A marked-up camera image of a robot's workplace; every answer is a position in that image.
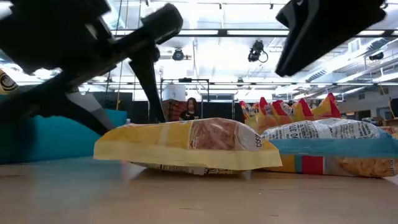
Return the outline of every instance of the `cable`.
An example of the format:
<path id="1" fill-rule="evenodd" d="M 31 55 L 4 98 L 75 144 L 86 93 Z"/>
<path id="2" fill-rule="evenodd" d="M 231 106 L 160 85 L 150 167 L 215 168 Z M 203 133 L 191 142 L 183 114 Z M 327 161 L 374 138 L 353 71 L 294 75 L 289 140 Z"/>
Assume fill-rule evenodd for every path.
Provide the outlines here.
<path id="1" fill-rule="evenodd" d="M 195 73 L 195 76 L 197 79 L 199 79 L 199 73 L 198 73 L 198 69 L 197 69 L 197 55 L 196 55 L 196 50 L 195 50 L 195 41 L 196 38 L 193 38 L 192 41 L 192 57 L 193 57 L 193 72 Z"/>
<path id="2" fill-rule="evenodd" d="M 139 0 L 139 12 L 138 12 L 137 28 L 139 27 L 139 23 L 140 23 L 140 21 L 141 21 L 141 20 L 140 20 L 140 17 L 141 17 L 141 1 L 142 1 L 142 0 Z M 134 74 L 134 88 L 133 88 L 134 94 L 133 94 L 133 96 L 132 96 L 132 101 L 133 101 L 133 102 L 136 101 L 136 78 L 137 78 L 137 75 Z"/>
<path id="3" fill-rule="evenodd" d="M 139 15 L 138 15 L 138 24 L 139 24 L 139 18 L 140 18 L 140 16 L 141 16 L 141 2 L 142 2 L 142 0 L 140 0 L 139 1 Z M 127 6 L 126 6 L 126 24 L 125 24 L 125 26 L 127 27 L 127 18 L 128 18 L 128 16 L 129 16 L 129 3 L 130 3 L 130 0 L 127 0 Z M 121 9 L 122 9 L 122 1 L 120 1 L 120 8 L 119 8 L 119 17 L 118 18 L 120 18 L 120 16 L 121 16 Z M 124 62 L 124 60 L 123 61 L 121 61 L 120 62 L 120 75 L 119 75 L 119 87 L 118 87 L 118 97 L 117 97 L 117 100 L 116 100 L 116 110 L 118 110 L 119 109 L 119 104 L 120 104 L 120 86 L 121 86 L 121 81 L 122 81 L 122 74 L 123 74 L 123 62 Z"/>
<path id="4" fill-rule="evenodd" d="M 104 107 L 106 104 L 106 95 L 108 92 L 108 88 L 109 88 L 109 83 L 111 82 L 111 71 L 108 72 L 108 78 L 106 79 L 106 89 L 105 89 L 105 97 L 104 97 Z"/>
<path id="5" fill-rule="evenodd" d="M 262 52 L 267 56 L 267 59 L 265 60 L 265 61 L 261 61 L 260 59 L 258 60 L 259 62 L 261 62 L 261 63 L 266 63 L 267 61 L 268 61 L 268 54 L 267 54 L 267 52 L 265 52 L 264 50 L 262 50 Z"/>

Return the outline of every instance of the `ceiling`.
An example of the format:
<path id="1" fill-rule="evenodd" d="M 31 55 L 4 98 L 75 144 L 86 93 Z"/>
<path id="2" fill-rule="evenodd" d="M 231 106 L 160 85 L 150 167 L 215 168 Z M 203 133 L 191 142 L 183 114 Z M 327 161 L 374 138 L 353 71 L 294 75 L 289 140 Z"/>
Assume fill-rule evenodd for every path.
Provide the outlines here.
<path id="1" fill-rule="evenodd" d="M 150 0 L 149 6 L 145 1 L 133 0 L 108 0 L 112 11 L 104 16 L 105 21 L 111 29 L 137 29 L 142 24 L 139 20 L 165 3 L 171 2 L 180 11 L 184 23 L 183 29 L 286 29 L 276 21 L 275 15 L 284 6 L 287 0 L 267 1 L 238 1 L 238 0 L 180 0 L 159 1 Z M 374 24 L 369 29 L 397 29 L 398 28 L 398 0 L 388 0 L 385 9 L 387 17 L 384 21 Z M 248 62 L 249 49 L 253 43 L 261 39 L 264 50 L 268 54 L 266 63 Z M 174 37 L 159 46 L 161 60 L 155 65 L 156 77 L 160 78 L 209 78 L 212 82 L 236 82 L 243 78 L 245 82 L 338 82 L 350 75 L 357 74 L 372 67 L 384 67 L 383 64 L 394 60 L 398 53 L 398 44 L 395 39 L 379 40 L 373 38 L 351 39 L 341 46 L 333 49 L 308 67 L 298 72 L 292 78 L 281 78 L 274 73 L 275 66 L 279 60 L 280 53 L 284 47 L 284 37 Z M 359 42 L 361 53 L 353 52 L 354 42 Z M 171 56 L 175 49 L 182 49 L 185 55 L 191 56 L 190 60 L 174 61 Z M 369 60 L 369 54 L 384 53 L 382 60 Z M 388 65 L 387 71 L 395 72 L 395 63 Z M 382 74 L 380 69 L 363 74 L 351 79 L 351 82 L 371 82 L 372 78 L 378 78 Z M 32 79 L 46 80 L 51 76 L 43 71 L 38 72 L 36 77 L 18 76 L 17 82 L 31 82 Z M 127 60 L 119 63 L 117 68 L 111 72 L 114 82 L 135 82 L 134 73 L 129 67 Z M 106 77 L 94 79 L 94 82 L 104 82 Z M 136 91 L 139 85 L 121 85 L 125 91 Z M 355 86 L 347 86 L 344 90 L 349 91 Z M 110 90 L 118 89 L 119 85 L 113 83 Z M 250 97 L 259 98 L 261 95 L 294 95 L 322 96 L 325 91 L 333 90 L 334 87 L 305 87 L 300 85 L 267 86 L 264 88 L 246 86 L 239 91 L 250 91 Z M 236 93 L 238 87 L 222 85 L 211 87 L 212 93 L 222 93 L 221 89 L 231 89 L 225 93 Z M 90 91 L 103 91 L 103 85 L 91 87 Z"/>

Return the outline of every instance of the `security camera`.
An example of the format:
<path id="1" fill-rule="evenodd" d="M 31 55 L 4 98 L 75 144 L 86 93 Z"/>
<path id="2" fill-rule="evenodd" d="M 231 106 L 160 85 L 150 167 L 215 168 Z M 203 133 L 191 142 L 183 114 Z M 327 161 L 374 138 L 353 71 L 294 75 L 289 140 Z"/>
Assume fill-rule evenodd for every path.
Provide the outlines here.
<path id="1" fill-rule="evenodd" d="M 242 83 L 243 82 L 243 78 L 238 78 L 238 83 Z"/>
<path id="2" fill-rule="evenodd" d="M 172 58 L 173 58 L 173 60 L 176 60 L 176 61 L 183 60 L 184 53 L 182 52 L 182 49 L 175 49 Z"/>
<path id="3" fill-rule="evenodd" d="M 260 56 L 262 54 L 265 54 L 267 56 L 267 59 L 264 61 L 260 60 Z M 262 43 L 262 40 L 256 40 L 253 46 L 250 48 L 249 56 L 248 56 L 249 62 L 261 62 L 265 63 L 268 61 L 268 54 L 264 51 L 264 44 Z"/>
<path id="4" fill-rule="evenodd" d="M 378 53 L 378 54 L 369 56 L 369 59 L 370 59 L 370 60 L 380 60 L 380 59 L 383 59 L 383 58 L 384 58 L 383 52 L 380 52 L 380 53 Z"/>

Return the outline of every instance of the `chip bag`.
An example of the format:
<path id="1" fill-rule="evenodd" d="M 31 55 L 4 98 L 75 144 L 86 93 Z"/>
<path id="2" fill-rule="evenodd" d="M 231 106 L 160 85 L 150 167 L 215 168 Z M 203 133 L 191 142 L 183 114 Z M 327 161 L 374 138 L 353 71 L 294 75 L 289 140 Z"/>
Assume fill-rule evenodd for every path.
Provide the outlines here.
<path id="1" fill-rule="evenodd" d="M 336 106 L 336 98 L 332 93 L 329 93 L 325 99 L 312 109 L 314 117 L 316 118 L 340 118 L 341 114 Z"/>
<path id="2" fill-rule="evenodd" d="M 292 105 L 292 119 L 294 122 L 305 120 L 313 121 L 315 119 L 310 107 L 304 99 L 299 99 Z"/>
<path id="3" fill-rule="evenodd" d="M 0 95 L 8 95 L 18 87 L 18 84 L 0 69 Z"/>
<path id="4" fill-rule="evenodd" d="M 94 158 L 199 175 L 282 165 L 269 141 L 222 118 L 121 126 L 95 143 Z"/>
<path id="5" fill-rule="evenodd" d="M 241 102 L 244 110 L 244 123 L 252 127 L 258 134 L 274 126 L 290 124 L 297 121 L 314 121 L 325 118 L 340 118 L 335 97 L 332 93 L 320 103 L 319 107 L 310 109 L 304 99 L 288 106 L 282 100 L 268 104 L 264 98 L 260 99 L 259 110 L 251 109 L 245 102 Z"/>
<path id="6" fill-rule="evenodd" d="M 359 177 L 398 174 L 398 140 L 370 123 L 301 121 L 270 128 L 261 136 L 279 148 L 283 163 L 265 170 Z"/>
<path id="7" fill-rule="evenodd" d="M 379 128 L 389 134 L 392 134 L 392 137 L 398 139 L 398 126 L 383 126 Z"/>

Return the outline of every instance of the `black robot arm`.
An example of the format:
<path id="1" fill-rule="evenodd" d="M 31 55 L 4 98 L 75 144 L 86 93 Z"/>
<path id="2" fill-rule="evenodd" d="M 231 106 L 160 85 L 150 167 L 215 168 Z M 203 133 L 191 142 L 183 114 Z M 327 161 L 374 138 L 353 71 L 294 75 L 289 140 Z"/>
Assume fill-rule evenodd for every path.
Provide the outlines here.
<path id="1" fill-rule="evenodd" d="M 276 19 L 289 35 L 275 72 L 292 76 L 386 16 L 384 0 L 290 0 Z"/>
<path id="2" fill-rule="evenodd" d="M 62 73 L 0 102 L 0 124 L 35 115 L 64 116 L 102 135 L 114 128 L 104 109 L 76 88 L 130 58 L 151 108 L 160 122 L 164 114 L 155 84 L 156 44 L 177 35 L 182 17 L 166 4 L 142 19 L 143 26 L 116 40 L 101 18 L 105 0 L 14 0 L 12 14 L 0 20 L 0 48 L 24 69 L 61 68 Z"/>

